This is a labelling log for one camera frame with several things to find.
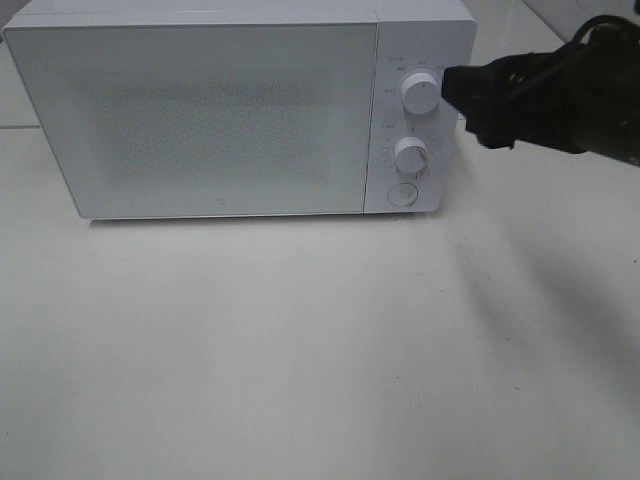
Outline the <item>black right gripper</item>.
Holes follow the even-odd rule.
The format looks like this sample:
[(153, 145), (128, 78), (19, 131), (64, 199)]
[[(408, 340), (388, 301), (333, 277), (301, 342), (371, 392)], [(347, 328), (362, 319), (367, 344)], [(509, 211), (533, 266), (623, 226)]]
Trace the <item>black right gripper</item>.
[(486, 65), (448, 67), (442, 97), (466, 120), (466, 130), (488, 149), (518, 141), (548, 147), (541, 109), (528, 102), (541, 92), (534, 79), (547, 69), (548, 53), (501, 57)]

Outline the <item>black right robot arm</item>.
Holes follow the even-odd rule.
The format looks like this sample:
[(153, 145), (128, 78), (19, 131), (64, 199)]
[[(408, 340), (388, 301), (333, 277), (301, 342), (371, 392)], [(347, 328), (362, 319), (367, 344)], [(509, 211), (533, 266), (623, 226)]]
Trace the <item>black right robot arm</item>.
[(639, 26), (614, 15), (586, 21), (553, 52), (445, 70), (444, 100), (488, 149), (518, 141), (639, 163)]

